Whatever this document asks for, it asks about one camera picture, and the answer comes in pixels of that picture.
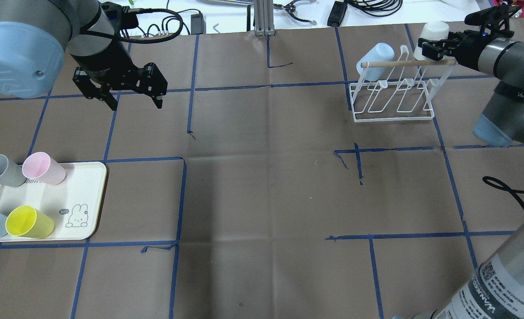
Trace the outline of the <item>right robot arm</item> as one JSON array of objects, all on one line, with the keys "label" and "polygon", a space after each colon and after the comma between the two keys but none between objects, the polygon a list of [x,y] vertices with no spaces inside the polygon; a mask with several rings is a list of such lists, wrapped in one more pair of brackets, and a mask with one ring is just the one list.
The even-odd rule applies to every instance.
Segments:
[{"label": "right robot arm", "polygon": [[[499,79],[473,133],[495,147],[524,144],[524,42],[511,31],[455,32],[438,42],[420,39],[432,60],[454,57],[462,66]],[[444,305],[416,319],[524,319],[524,223],[479,265]]]}]

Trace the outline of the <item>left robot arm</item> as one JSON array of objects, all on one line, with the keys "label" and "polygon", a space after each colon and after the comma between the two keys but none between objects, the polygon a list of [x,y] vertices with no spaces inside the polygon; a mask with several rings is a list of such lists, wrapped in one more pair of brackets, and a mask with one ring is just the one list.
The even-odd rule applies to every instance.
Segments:
[{"label": "left robot arm", "polygon": [[127,89],[161,109],[167,80],[154,63],[134,65],[124,43],[138,40],[121,35],[138,26],[137,15],[154,12],[98,0],[0,0],[0,94],[45,95],[69,53],[78,63],[72,81],[86,99],[116,110],[111,91]]}]

